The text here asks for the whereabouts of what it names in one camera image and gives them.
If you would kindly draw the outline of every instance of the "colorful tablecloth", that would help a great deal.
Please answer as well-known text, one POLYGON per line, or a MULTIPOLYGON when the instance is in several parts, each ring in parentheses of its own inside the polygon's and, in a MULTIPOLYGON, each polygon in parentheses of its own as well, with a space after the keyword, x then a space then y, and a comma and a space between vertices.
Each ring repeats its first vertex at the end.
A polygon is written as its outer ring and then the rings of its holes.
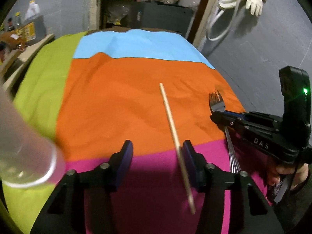
MULTIPOLYGON (((226 171, 228 151, 223 132, 209 117, 209 93, 218 90, 231 111, 243 111, 241 103, 218 71, 178 34, 85 34, 61 37, 38 53, 15 97, 16 108, 58 144, 67 170, 91 170, 126 139, 133 142, 130 171, 112 194, 120 234, 195 233, 204 195, 193 191, 197 213, 191 215, 159 83, 165 86, 181 142, 191 140, 207 161, 226 171)), ((241 166, 265 193, 263 156, 237 151, 241 166)), ((54 187, 3 187, 9 213, 25 234, 54 187)), ((225 202, 222 233, 228 232, 229 193, 225 202)))

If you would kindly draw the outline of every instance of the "chopstick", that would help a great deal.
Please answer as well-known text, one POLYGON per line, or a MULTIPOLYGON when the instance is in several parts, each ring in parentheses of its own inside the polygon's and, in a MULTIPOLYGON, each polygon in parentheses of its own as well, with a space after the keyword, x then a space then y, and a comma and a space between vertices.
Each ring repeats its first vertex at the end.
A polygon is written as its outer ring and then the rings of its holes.
POLYGON ((176 127, 174 125, 174 119, 172 117, 172 113, 171 113, 171 109, 170 109, 169 102, 167 99, 167 95, 165 92, 165 88, 164 88, 162 83, 159 84, 159 87, 160 87, 161 95, 163 96, 163 104, 164 104, 165 109, 166 109, 167 119, 169 122, 169 127, 170 127, 170 131, 171 131, 172 139, 174 141, 174 146, 175 146, 176 153, 177 153, 177 159, 178 159, 178 162, 179 162, 179 165, 181 168, 181 173, 182 173, 182 178, 183 178, 186 194, 188 196, 188 204, 190 206, 191 213, 194 215, 196 212, 196 208, 195 208, 195 204, 194 204, 193 194, 191 192, 190 181, 188 179, 188 171, 186 170, 184 158, 183 158, 183 155, 181 154, 181 145, 179 142, 179 137, 177 136, 177 130, 176 130, 176 127))

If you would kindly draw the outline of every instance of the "orange fabric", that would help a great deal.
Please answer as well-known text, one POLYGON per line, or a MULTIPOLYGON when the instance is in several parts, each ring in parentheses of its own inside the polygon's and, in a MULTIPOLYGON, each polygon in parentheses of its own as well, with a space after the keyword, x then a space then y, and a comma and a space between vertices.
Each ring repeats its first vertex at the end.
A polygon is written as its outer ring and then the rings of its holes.
POLYGON ((67 161, 110 157, 130 139, 135 155, 174 148, 160 94, 163 83, 180 141, 224 138, 210 120, 209 93, 219 90, 228 110, 243 107, 230 86, 205 64, 98 53, 73 59, 56 128, 67 161))

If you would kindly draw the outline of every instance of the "white plastic jug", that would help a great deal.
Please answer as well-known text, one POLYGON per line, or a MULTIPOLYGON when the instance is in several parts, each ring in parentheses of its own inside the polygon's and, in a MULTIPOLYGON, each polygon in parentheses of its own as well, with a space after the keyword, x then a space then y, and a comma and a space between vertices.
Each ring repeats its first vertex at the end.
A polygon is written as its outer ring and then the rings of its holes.
POLYGON ((26 11, 25 20, 28 18, 32 18, 38 16, 40 13, 39 5, 35 2, 35 0, 30 1, 29 8, 26 11))
POLYGON ((39 136, 17 113, 0 79, 0 178, 8 186, 26 188, 56 183, 65 173, 63 155, 39 136))

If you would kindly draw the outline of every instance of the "gray wall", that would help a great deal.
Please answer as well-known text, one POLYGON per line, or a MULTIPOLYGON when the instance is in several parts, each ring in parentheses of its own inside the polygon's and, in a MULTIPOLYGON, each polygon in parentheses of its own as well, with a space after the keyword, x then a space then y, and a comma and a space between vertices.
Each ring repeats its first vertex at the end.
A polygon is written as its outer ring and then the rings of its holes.
MULTIPOLYGON (((226 28, 225 13, 213 36, 226 28)), ((202 54, 222 74, 247 111, 284 112, 278 70, 306 70, 312 80, 312 24, 297 0, 267 0, 262 15, 241 8, 224 40, 207 41, 202 54)))
MULTIPOLYGON (((21 12, 24 20, 25 13, 31 0, 18 0, 13 6, 7 19, 15 17, 21 12)), ((48 33, 53 32, 56 38, 88 30, 90 0, 35 0, 44 16, 44 23, 48 33)))

